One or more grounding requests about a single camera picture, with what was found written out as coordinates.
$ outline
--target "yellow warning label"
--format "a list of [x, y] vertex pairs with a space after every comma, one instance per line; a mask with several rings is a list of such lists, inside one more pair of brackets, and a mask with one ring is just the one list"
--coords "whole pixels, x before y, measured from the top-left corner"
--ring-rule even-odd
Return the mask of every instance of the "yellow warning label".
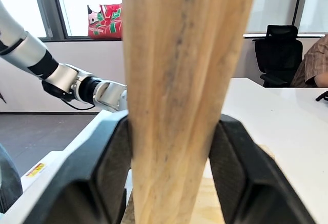
[[33, 177], [44, 167], [45, 167], [45, 164], [38, 164], [26, 176], [27, 177]]

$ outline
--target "wooden board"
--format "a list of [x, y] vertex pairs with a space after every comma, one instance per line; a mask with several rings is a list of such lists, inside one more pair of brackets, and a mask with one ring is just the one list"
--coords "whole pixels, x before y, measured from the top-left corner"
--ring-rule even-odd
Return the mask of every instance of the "wooden board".
[[[265, 145], [259, 145], [263, 151], [272, 159], [275, 155]], [[213, 176], [211, 173], [210, 162], [207, 160], [203, 177], [200, 182], [199, 191], [196, 197], [195, 207], [191, 216], [190, 224], [225, 224], [218, 200]], [[121, 224], [135, 224], [133, 197], [131, 194], [127, 209], [125, 211]]]
[[252, 0], [123, 0], [137, 224], [189, 223]]

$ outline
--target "white table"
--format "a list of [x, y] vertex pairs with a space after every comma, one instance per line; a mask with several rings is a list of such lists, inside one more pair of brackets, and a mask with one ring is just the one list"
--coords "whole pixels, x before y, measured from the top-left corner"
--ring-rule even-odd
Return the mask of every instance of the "white table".
[[327, 88], [267, 88], [267, 90], [328, 123], [328, 101], [322, 99], [317, 102], [315, 100], [319, 95], [328, 91]]
[[[232, 79], [222, 112], [240, 120], [254, 142], [273, 152], [317, 223], [328, 223], [328, 124], [248, 79]], [[21, 223], [65, 158], [89, 137], [101, 120], [110, 118], [109, 112], [100, 112], [0, 223]]]

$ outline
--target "gray floor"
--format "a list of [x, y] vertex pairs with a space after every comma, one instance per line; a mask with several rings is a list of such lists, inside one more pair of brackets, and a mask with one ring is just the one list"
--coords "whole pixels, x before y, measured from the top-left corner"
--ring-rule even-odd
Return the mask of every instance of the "gray floor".
[[94, 117], [0, 114], [0, 143], [22, 176], [50, 151], [63, 150]]

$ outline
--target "person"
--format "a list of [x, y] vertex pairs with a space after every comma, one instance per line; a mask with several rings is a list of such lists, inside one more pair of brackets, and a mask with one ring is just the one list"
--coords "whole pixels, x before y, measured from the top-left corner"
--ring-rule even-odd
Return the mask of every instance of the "person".
[[291, 87], [328, 88], [328, 34], [319, 39], [304, 55]]

